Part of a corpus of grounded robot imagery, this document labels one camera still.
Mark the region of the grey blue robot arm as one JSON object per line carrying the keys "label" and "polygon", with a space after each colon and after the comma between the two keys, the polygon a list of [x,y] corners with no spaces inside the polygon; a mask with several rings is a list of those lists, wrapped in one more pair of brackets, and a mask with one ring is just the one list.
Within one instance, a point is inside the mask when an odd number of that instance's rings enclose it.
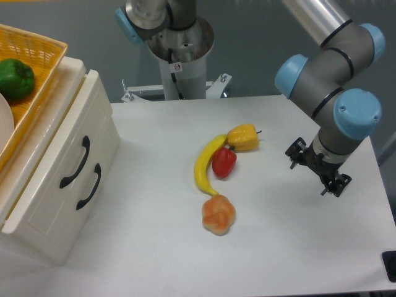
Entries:
{"label": "grey blue robot arm", "polygon": [[[333,1],[284,5],[322,49],[313,60],[290,57],[275,76],[276,88],[319,125],[310,144],[297,139],[286,155],[315,172],[325,192],[340,196],[351,178],[339,168],[382,116],[373,94],[343,86],[382,56],[385,38],[371,24],[355,24]],[[195,1],[127,1],[115,16],[131,43],[147,43],[158,59],[167,100],[208,97],[206,57],[214,33],[197,15]]]}

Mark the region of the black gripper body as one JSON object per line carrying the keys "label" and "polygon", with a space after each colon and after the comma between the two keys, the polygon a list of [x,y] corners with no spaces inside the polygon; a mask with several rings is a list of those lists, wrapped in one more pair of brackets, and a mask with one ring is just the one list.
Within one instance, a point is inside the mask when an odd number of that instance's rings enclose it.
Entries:
{"label": "black gripper body", "polygon": [[324,155],[322,153],[317,155],[312,147],[304,151],[304,157],[308,168],[319,176],[323,185],[329,186],[334,183],[336,172],[340,168],[339,163],[324,161]]}

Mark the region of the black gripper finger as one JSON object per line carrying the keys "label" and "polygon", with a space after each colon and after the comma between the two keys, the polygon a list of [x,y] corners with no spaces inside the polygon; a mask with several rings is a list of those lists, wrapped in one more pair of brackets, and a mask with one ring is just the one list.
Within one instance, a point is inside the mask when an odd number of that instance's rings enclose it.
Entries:
{"label": "black gripper finger", "polygon": [[306,166],[307,161],[304,152],[307,149],[306,143],[303,138],[297,138],[286,150],[285,155],[290,159],[292,170],[296,165]]}
{"label": "black gripper finger", "polygon": [[347,174],[334,173],[334,174],[321,174],[320,180],[325,187],[324,190],[321,192],[322,196],[326,193],[331,193],[335,197],[340,197],[343,190],[352,181],[352,178]]}

